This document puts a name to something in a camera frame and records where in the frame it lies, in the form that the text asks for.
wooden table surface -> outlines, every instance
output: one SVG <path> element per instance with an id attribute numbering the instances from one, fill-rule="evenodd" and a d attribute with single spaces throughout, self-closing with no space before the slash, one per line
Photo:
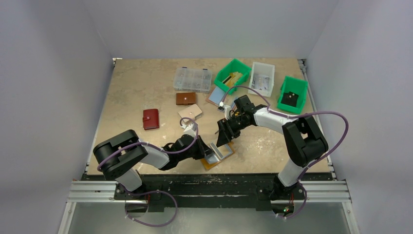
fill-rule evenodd
<path id="1" fill-rule="evenodd" d="M 133 129 L 144 141 L 157 146 L 175 142 L 183 132 L 179 126 L 178 111 L 186 106 L 175 105 L 173 79 L 176 68 L 207 68 L 213 71 L 213 80 L 231 58 L 172 58 L 172 59 L 122 59 L 116 61 L 106 102 L 100 117 L 95 145 L 125 131 Z M 252 67 L 252 62 L 275 65 L 274 88 L 268 97 L 271 108 L 278 110 L 277 100 L 285 76 L 303 79 L 295 58 L 240 58 L 241 62 Z M 247 94 L 246 89 L 238 89 L 233 96 Z M 199 134 L 206 144 L 216 140 L 217 121 L 224 117 L 217 107 L 205 101 L 208 94 L 197 93 L 197 105 L 203 111 L 196 120 Z M 255 104 L 265 104 L 257 95 L 248 95 Z M 145 131 L 142 126 L 142 112 L 145 109 L 159 110 L 160 128 Z M 302 113 L 312 112 L 313 108 L 307 94 L 307 102 Z M 201 162 L 192 158 L 179 162 L 178 166 L 168 171 L 160 171 L 151 165 L 138 163 L 134 166 L 141 174 L 214 174 L 214 173 L 277 173 L 288 160 L 287 148 L 283 135 L 263 127 L 247 127 L 241 136 L 233 140 L 235 154 L 206 171 Z M 88 174 L 99 175 L 97 161 L 92 155 Z M 313 166 L 310 172 L 329 172 L 326 159 Z"/>

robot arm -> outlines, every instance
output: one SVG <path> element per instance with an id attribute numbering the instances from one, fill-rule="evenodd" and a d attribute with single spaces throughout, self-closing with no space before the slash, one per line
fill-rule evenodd
<path id="1" fill-rule="evenodd" d="M 265 105 L 255 106 L 247 95 L 234 102 L 237 106 L 234 116 L 218 121 L 217 146 L 225 145 L 239 137 L 241 130 L 250 125 L 265 127 L 283 134 L 290 158 L 283 170 L 274 178 L 274 189 L 270 199 L 276 200 L 288 195 L 296 187 L 307 165 L 328 150 L 327 141 L 316 121 L 311 116 L 292 119 L 293 116 L 290 118 L 288 115 L 268 109 Z"/>
<path id="2" fill-rule="evenodd" d="M 152 165 L 159 170 L 165 171 L 177 166 L 178 162 L 187 159 L 202 159 L 214 151 L 210 149 L 198 136 L 195 143 L 187 150 L 178 153 L 187 148 L 195 139 L 196 127 L 193 123 L 188 126 L 182 125 L 185 129 L 184 134 L 174 143 L 168 143 L 163 147 L 165 152 L 177 152 L 167 154 L 158 149 L 150 147 L 138 137 L 134 130 L 127 130 L 116 135 L 98 145 L 93 149 L 97 162 L 101 164 L 120 148 L 124 148 L 120 154 L 104 162 L 100 168 L 106 180 L 116 180 L 121 183 L 128 191 L 143 192 L 145 185 L 142 183 L 139 173 L 132 167 L 138 163 Z"/>

green plastic bin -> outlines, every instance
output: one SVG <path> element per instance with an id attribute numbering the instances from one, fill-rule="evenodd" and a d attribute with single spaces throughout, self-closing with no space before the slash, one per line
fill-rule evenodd
<path id="1" fill-rule="evenodd" d="M 247 65 L 243 64 L 242 62 L 240 62 L 236 58 L 233 61 L 231 61 L 227 66 L 225 66 L 217 74 L 217 77 L 215 78 L 215 81 L 214 81 L 214 84 L 216 86 L 220 87 L 225 92 L 228 91 L 229 87 L 226 86 L 224 83 L 222 83 L 222 81 L 224 81 L 229 76 L 229 73 L 231 73 L 231 72 L 239 72 L 239 73 L 243 74 L 243 76 L 235 83 L 235 85 L 240 85 L 248 79 L 249 73 L 251 72 L 251 68 L 248 67 Z M 237 88 L 231 89 L 231 91 L 229 91 L 228 94 L 231 95 L 236 90 L 237 90 Z"/>
<path id="2" fill-rule="evenodd" d="M 285 77 L 284 83 L 281 87 L 281 96 L 278 99 L 277 108 L 283 111 L 292 112 L 294 114 L 301 114 L 301 111 L 304 107 L 305 100 L 307 97 L 307 87 L 308 83 L 305 80 L 297 79 L 293 77 Z M 284 93 L 293 92 L 298 96 L 297 106 L 290 106 L 281 103 L 281 99 L 284 96 Z"/>

gray wall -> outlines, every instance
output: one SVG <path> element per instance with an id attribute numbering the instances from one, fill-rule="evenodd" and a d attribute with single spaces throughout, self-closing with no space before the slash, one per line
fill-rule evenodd
<path id="1" fill-rule="evenodd" d="M 85 0 L 120 58 L 306 58 L 337 2 Z"/>
<path id="2" fill-rule="evenodd" d="M 0 1 L 1 233 L 57 232 L 111 63 L 82 0 Z"/>
<path id="3" fill-rule="evenodd" d="M 332 160 L 367 233 L 412 233 L 413 2 L 341 0 L 308 57 L 320 110 L 350 131 Z M 341 120 L 322 118 L 330 144 Z"/>

plastic compartment box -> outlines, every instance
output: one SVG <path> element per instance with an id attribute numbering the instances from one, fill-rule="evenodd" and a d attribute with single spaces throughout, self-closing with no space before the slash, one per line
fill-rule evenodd
<path id="1" fill-rule="evenodd" d="M 293 77 L 285 77 L 284 83 L 282 84 L 282 87 L 281 87 L 281 96 L 278 99 L 277 108 L 284 110 L 284 111 L 292 112 L 294 114 L 300 114 L 304 107 L 305 100 L 307 97 L 307 86 L 308 86 L 308 83 L 305 80 L 297 79 Z M 289 93 L 289 92 L 293 92 L 299 95 L 298 100 L 297 100 L 297 105 L 295 107 L 281 103 L 284 93 Z"/>
<path id="2" fill-rule="evenodd" d="M 249 73 L 251 72 L 251 68 L 243 64 L 242 62 L 240 62 L 238 59 L 234 59 L 227 66 L 225 66 L 217 74 L 217 77 L 215 78 L 215 81 L 214 81 L 214 84 L 216 84 L 218 87 L 220 87 L 225 92 L 228 91 L 229 87 L 226 86 L 224 83 L 222 83 L 222 81 L 224 81 L 229 76 L 229 73 L 231 72 L 240 72 L 243 74 L 243 76 L 235 83 L 235 85 L 240 85 L 248 79 Z M 231 91 L 229 91 L 228 94 L 231 95 L 236 90 L 237 88 L 231 89 Z"/>
<path id="3" fill-rule="evenodd" d="M 253 62 L 249 87 L 255 89 L 264 97 L 270 97 L 274 87 L 275 66 L 266 63 Z"/>
<path id="4" fill-rule="evenodd" d="M 209 93 L 211 88 L 212 72 L 208 69 L 189 69 L 180 67 L 176 69 L 173 87 L 175 90 Z"/>

